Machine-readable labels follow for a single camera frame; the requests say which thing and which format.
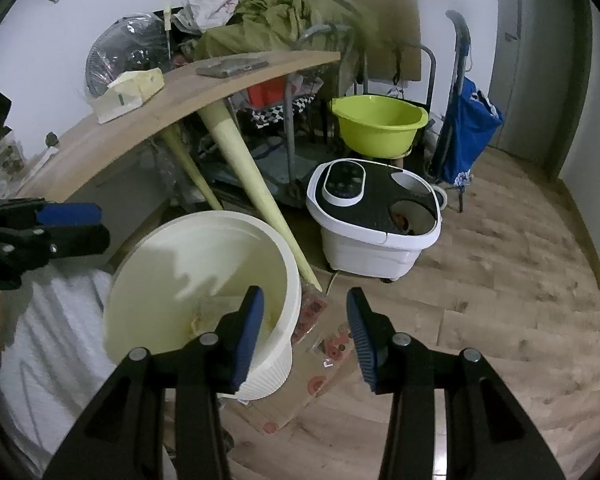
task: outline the olive green cloth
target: olive green cloth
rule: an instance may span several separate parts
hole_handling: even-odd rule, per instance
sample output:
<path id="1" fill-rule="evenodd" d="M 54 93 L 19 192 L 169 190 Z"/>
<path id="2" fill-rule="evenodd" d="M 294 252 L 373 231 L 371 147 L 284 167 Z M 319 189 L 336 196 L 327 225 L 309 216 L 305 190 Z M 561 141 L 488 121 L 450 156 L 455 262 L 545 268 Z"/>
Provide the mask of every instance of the olive green cloth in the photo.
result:
<path id="1" fill-rule="evenodd" d="M 305 30 L 319 23 L 350 25 L 359 46 L 375 38 L 377 30 L 376 20 L 352 0 L 241 0 L 227 25 L 210 28 L 192 52 L 188 50 L 189 60 L 291 50 Z M 319 34 L 302 47 L 333 50 L 326 42 Z"/>

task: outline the screw head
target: screw head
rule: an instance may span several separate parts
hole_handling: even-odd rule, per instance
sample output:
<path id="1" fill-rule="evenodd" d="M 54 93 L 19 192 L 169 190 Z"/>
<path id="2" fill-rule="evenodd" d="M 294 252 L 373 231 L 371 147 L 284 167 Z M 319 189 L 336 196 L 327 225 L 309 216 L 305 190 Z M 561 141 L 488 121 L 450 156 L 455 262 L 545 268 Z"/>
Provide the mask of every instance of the screw head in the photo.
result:
<path id="1" fill-rule="evenodd" d="M 404 332 L 396 332 L 391 338 L 391 341 L 398 346 L 409 346 L 411 344 L 411 336 Z"/>
<path id="2" fill-rule="evenodd" d="M 200 344 L 204 346 L 213 346 L 218 341 L 220 341 L 220 338 L 215 332 L 205 332 L 200 336 Z"/>
<path id="3" fill-rule="evenodd" d="M 482 354 L 480 354 L 480 352 L 478 352 L 475 348 L 465 349 L 464 352 L 462 352 L 462 355 L 467 361 L 471 361 L 472 363 L 477 363 L 482 357 Z"/>
<path id="4" fill-rule="evenodd" d="M 142 361 L 147 356 L 146 348 L 137 347 L 129 352 L 129 359 L 132 361 Z"/>

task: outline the wooden floor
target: wooden floor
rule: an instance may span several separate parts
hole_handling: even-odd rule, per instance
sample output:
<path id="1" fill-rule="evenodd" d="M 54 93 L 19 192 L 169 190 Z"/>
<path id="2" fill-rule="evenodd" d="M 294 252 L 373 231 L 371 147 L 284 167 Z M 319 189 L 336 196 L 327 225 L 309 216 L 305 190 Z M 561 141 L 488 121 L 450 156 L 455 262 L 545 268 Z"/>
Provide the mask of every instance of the wooden floor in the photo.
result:
<path id="1" fill-rule="evenodd" d="M 556 455 L 579 478 L 600 450 L 600 294 L 569 202 L 538 170 L 489 150 L 458 214 L 443 213 L 440 240 L 390 285 L 339 275 L 330 298 L 362 286 L 374 310 L 431 348 L 476 347 L 489 359 Z M 324 269 L 317 225 L 292 225 Z M 321 282 L 329 274 L 318 270 Z M 238 480 L 370 480 L 378 476 L 390 398 L 351 374 L 274 435 L 228 410 Z"/>

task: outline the plastic bag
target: plastic bag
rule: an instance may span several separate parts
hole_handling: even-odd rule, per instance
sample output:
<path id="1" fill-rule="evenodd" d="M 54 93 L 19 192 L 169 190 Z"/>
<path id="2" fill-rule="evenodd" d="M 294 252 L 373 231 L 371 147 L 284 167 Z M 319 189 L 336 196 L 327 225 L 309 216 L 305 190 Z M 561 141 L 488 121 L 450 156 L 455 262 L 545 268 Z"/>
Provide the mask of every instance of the plastic bag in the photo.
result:
<path id="1" fill-rule="evenodd" d="M 85 68 L 86 84 L 94 97 L 123 72 L 171 69 L 164 22 L 154 14 L 133 14 L 105 30 L 91 47 Z"/>

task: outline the checkered cloth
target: checkered cloth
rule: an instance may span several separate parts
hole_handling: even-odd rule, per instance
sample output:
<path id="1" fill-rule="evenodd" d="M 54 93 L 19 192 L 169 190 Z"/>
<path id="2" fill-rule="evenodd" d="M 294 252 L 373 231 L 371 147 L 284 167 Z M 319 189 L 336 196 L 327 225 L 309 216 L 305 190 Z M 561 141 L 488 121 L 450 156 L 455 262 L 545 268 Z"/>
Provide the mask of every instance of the checkered cloth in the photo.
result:
<path id="1" fill-rule="evenodd" d="M 315 95 L 301 95 L 294 98 L 294 114 L 299 114 L 314 100 Z M 264 128 L 268 124 L 275 124 L 284 118 L 283 104 L 275 105 L 262 110 L 252 110 L 251 120 L 257 129 Z"/>

